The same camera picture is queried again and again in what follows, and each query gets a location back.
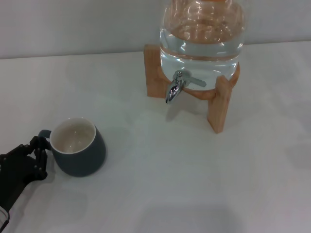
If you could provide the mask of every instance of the mug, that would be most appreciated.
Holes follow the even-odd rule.
[[[42,130],[38,136],[50,139],[55,161],[71,176],[90,175],[104,163],[104,140],[95,125],[83,117],[69,118],[53,131]]]

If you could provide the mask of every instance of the metal spigot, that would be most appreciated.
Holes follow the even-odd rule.
[[[190,83],[194,83],[198,86],[205,87],[206,82],[191,77],[191,74],[186,70],[178,70],[174,73],[173,81],[168,88],[166,94],[166,103],[171,104],[172,101],[179,95],[182,89],[188,86]]]

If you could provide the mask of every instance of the wooden stand leg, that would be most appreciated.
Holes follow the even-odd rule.
[[[147,95],[154,98],[165,98],[167,84],[158,76],[157,69],[161,66],[160,49],[156,45],[144,48]]]
[[[207,119],[215,133],[221,133],[224,130],[232,85],[225,76],[219,76],[216,80],[215,90],[215,98],[208,101]]]

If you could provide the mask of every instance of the table surface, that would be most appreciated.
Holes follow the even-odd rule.
[[[49,155],[5,233],[305,233],[311,229],[311,42],[245,46],[224,132],[207,102],[146,96],[143,53],[0,61],[7,153],[68,117],[102,133],[105,165],[74,178]]]

